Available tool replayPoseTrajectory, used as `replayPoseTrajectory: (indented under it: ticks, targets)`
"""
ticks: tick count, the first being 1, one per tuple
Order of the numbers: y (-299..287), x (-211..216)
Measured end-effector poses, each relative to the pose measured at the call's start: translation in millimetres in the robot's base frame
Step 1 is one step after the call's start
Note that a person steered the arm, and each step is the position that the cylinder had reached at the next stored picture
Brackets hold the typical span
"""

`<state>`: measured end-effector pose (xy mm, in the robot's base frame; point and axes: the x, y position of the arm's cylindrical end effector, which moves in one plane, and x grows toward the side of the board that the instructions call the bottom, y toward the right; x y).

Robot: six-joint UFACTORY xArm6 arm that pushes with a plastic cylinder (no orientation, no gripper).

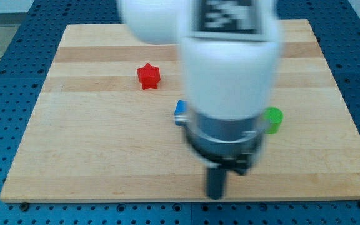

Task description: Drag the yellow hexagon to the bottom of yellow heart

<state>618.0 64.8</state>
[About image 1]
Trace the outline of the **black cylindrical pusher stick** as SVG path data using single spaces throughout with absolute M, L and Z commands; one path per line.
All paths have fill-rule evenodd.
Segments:
M 223 197 L 227 171 L 219 167 L 209 167 L 206 173 L 206 195 L 218 200 Z

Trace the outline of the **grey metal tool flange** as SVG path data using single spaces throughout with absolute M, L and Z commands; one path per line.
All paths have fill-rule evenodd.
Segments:
M 209 167 L 246 174 L 258 160 L 264 144 L 263 116 L 218 119 L 189 108 L 184 127 L 186 142 Z

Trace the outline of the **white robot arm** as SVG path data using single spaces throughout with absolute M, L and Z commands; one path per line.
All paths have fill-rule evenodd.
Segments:
M 277 3 L 119 1 L 121 20 L 141 41 L 175 44 L 186 112 L 176 117 L 206 163 L 206 195 L 221 199 L 228 171 L 246 174 L 260 157 L 264 118 L 283 51 Z

